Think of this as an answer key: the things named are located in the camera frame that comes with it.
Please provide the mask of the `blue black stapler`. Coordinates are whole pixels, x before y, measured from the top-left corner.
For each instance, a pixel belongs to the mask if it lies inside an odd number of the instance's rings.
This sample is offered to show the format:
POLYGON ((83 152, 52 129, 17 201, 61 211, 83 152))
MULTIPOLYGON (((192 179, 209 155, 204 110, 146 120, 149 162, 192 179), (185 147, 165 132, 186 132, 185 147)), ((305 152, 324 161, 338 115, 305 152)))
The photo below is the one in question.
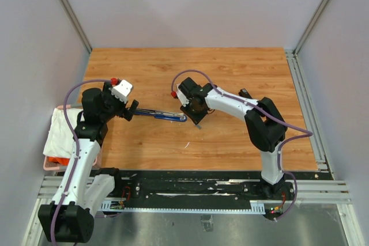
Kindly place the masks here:
POLYGON ((169 120, 172 122, 186 122, 187 116, 183 113, 165 112, 154 109, 136 109, 135 115, 151 116, 155 119, 169 120))

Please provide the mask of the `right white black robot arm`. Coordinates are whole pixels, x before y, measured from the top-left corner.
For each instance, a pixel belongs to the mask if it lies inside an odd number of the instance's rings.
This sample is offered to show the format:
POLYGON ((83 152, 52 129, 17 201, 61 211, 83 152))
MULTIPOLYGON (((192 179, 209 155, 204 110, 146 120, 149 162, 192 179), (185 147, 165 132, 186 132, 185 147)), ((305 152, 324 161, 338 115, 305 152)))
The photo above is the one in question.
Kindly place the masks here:
POLYGON ((211 110, 221 111, 245 122, 251 143, 260 151, 262 160, 261 192, 268 200, 282 193, 285 176, 281 169, 281 145, 288 127, 281 124, 283 117, 274 102, 249 98, 245 90, 238 95, 212 86, 201 86, 190 77, 176 89, 180 110, 198 125, 211 110))

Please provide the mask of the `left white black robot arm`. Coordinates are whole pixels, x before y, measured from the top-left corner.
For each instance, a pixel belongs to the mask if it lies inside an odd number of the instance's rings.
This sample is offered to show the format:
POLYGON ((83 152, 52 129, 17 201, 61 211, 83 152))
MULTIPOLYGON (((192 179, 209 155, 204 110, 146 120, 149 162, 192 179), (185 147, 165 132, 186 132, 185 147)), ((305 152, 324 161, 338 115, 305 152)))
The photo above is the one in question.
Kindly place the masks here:
POLYGON ((71 159, 51 203, 38 211, 46 238, 58 243, 87 243, 93 233, 95 215, 105 198, 117 197, 123 192, 121 174, 117 168, 99 169, 91 185, 88 178, 93 163, 101 152, 107 135, 107 123, 114 117, 131 121, 139 102, 130 106, 129 94, 133 85, 126 80, 103 80, 102 88, 90 88, 82 93, 82 112, 73 127, 71 159))

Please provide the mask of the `small black clip object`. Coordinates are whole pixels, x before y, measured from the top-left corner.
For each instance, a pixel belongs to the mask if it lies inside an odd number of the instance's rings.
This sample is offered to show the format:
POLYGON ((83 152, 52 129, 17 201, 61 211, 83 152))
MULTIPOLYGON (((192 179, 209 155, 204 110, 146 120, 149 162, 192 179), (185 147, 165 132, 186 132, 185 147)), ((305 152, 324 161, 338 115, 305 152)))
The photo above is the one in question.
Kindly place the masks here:
POLYGON ((249 94, 249 92, 246 90, 246 89, 241 89, 239 92, 238 92, 238 95, 240 97, 243 97, 243 98, 246 98, 246 99, 252 99, 251 95, 249 94))

